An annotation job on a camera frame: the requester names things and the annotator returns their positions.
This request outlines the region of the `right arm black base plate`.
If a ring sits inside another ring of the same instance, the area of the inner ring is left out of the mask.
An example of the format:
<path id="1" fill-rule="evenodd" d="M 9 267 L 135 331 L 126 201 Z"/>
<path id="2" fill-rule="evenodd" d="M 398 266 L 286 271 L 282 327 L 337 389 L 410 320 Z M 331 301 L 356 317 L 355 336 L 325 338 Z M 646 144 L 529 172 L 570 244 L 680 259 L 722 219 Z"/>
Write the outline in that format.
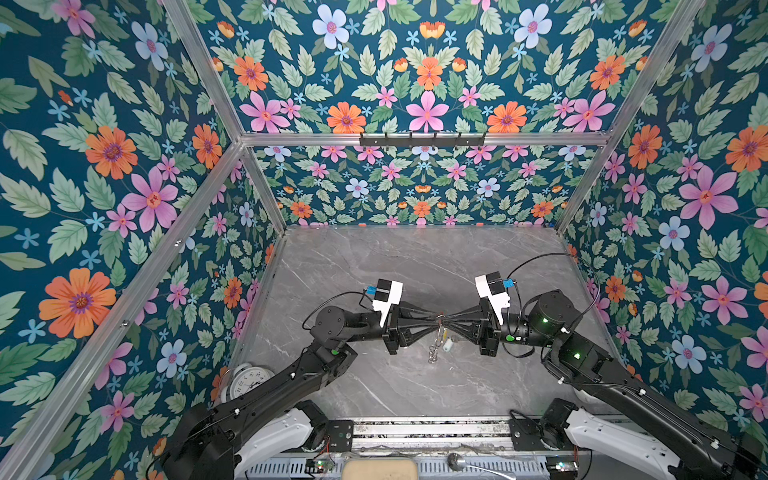
<path id="1" fill-rule="evenodd" d="M 572 447 L 563 428 L 547 419 L 532 419 L 512 411 L 508 426 L 516 451 L 559 451 Z"/>

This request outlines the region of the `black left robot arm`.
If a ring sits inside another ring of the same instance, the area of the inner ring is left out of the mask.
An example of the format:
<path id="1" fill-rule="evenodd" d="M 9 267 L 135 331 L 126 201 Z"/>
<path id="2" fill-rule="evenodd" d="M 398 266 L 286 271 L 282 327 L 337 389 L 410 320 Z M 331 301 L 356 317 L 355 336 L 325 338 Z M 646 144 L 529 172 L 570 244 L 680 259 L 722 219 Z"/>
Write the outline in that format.
<path id="1" fill-rule="evenodd" d="M 245 479 L 282 451 L 315 448 L 328 419 L 307 398 L 349 369 L 357 357 L 352 343 L 381 339 L 396 354 L 440 325 L 397 305 L 363 313 L 322 307 L 311 343 L 293 363 L 227 402 L 187 410 L 157 464 L 168 479 Z"/>

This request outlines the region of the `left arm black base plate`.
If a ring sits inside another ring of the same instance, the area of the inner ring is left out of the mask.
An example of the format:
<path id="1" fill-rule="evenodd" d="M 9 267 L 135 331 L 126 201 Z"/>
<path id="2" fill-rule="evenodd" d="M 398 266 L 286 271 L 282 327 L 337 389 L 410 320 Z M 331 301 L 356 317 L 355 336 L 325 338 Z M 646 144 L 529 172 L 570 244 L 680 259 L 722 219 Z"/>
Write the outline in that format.
<path id="1" fill-rule="evenodd" d="M 355 422 L 352 420 L 321 422 L 313 427 L 303 449 L 308 452 L 349 452 L 352 450 L 354 430 Z"/>

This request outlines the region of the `metal keyring with red grip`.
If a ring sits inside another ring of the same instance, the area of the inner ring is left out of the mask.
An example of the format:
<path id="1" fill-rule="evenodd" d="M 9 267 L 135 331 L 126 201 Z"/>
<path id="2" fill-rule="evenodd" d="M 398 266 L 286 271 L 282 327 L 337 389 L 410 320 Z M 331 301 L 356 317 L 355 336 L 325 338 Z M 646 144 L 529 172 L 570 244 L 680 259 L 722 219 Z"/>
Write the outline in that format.
<path id="1" fill-rule="evenodd" d="M 444 343 L 447 340 L 447 329 L 442 319 L 438 320 L 436 337 L 433 343 L 429 347 L 428 363 L 435 364 L 438 361 L 439 354 L 443 349 Z"/>

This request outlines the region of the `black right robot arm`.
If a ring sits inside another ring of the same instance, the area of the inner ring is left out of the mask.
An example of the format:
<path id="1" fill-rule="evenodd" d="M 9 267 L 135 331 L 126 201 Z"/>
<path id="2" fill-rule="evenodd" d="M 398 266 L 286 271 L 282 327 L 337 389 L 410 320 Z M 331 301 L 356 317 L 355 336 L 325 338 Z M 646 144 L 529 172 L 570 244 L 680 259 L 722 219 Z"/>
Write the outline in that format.
<path id="1" fill-rule="evenodd" d="M 735 437 L 683 410 L 632 375 L 618 360 L 577 333 L 582 318 L 568 297 L 553 290 L 513 314 L 489 299 L 445 317 L 443 325 L 482 347 L 502 344 L 540 349 L 541 362 L 559 382 L 617 410 L 639 426 L 607 424 L 567 401 L 550 404 L 541 429 L 579 448 L 597 451 L 655 479 L 764 479 L 763 445 L 748 433 Z"/>

